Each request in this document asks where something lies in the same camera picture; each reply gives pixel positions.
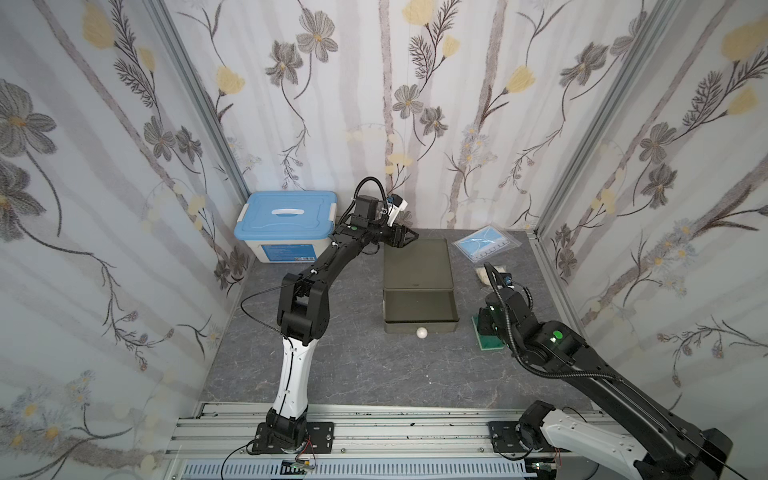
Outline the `green scouring sponge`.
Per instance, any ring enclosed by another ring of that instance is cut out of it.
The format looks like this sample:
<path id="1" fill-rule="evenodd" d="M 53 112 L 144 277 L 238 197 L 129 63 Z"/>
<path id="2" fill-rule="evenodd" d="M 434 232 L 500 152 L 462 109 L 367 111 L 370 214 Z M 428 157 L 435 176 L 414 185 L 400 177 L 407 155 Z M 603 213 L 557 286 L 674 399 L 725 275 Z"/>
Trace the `green scouring sponge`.
<path id="1" fill-rule="evenodd" d="M 479 319 L 477 315 L 472 317 L 472 323 L 475 331 L 475 335 L 478 341 L 478 345 L 481 351 L 498 351 L 504 350 L 506 345 L 495 335 L 483 335 L 479 329 Z"/>

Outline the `olive green drawer cabinet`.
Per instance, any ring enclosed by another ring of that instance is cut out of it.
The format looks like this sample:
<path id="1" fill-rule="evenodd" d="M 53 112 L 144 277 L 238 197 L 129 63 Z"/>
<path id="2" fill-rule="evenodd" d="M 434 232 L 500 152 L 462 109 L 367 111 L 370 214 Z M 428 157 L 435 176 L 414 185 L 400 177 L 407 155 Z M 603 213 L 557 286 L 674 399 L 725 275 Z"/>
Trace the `olive green drawer cabinet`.
<path id="1" fill-rule="evenodd" d="M 383 318 L 388 334 L 452 333 L 459 313 L 448 242 L 418 239 L 387 246 L 383 263 Z"/>

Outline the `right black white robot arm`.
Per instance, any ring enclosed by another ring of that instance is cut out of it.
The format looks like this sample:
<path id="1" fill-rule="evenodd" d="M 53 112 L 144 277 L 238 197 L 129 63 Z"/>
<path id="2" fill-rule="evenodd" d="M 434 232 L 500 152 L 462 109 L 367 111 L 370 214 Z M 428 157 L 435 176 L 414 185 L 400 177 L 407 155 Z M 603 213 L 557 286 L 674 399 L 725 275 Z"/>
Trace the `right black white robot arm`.
<path id="1" fill-rule="evenodd" d="M 524 450 L 568 450 L 627 479 L 721 477 L 733 447 L 723 432 L 702 430 L 651 399 L 567 325 L 538 321 L 520 292 L 503 287 L 488 294 L 478 326 L 526 371 L 576 388 L 624 430 L 614 433 L 536 401 L 516 424 Z"/>

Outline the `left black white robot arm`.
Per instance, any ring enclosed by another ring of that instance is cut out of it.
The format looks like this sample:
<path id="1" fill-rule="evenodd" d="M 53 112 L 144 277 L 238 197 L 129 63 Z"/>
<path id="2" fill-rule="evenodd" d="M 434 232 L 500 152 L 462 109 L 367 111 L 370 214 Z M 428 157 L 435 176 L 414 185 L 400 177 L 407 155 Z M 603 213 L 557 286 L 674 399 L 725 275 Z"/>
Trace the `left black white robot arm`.
<path id="1" fill-rule="evenodd" d="M 266 415 L 274 441 L 295 450 L 307 437 L 308 381 L 312 357 L 330 321 L 329 293 L 344 268 L 369 245 L 403 248 L 419 238 L 398 223 L 407 201 L 360 195 L 330 234 L 330 245 L 309 267 L 283 278 L 277 312 L 283 360 L 277 396 Z"/>

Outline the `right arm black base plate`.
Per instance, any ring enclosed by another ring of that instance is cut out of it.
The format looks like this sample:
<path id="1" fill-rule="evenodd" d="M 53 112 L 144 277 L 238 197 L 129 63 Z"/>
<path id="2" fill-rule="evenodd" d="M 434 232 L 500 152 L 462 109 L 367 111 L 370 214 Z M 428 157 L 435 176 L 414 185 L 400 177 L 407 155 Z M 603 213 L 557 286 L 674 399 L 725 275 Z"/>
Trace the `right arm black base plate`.
<path id="1" fill-rule="evenodd" d="M 496 453 L 529 454 L 541 449 L 537 430 L 525 422 L 490 421 L 487 427 Z"/>

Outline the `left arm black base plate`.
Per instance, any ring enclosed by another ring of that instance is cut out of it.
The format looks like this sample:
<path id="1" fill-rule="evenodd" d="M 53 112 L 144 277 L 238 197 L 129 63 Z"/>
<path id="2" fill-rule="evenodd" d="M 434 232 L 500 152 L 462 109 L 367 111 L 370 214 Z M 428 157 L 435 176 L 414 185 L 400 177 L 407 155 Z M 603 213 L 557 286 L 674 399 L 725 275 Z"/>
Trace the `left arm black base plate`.
<path id="1" fill-rule="evenodd" d="M 250 455 L 262 454 L 330 454 L 334 443 L 333 422 L 309 422 L 300 442 L 295 446 L 288 440 L 281 440 L 265 422 L 256 430 L 253 442 L 246 448 Z"/>

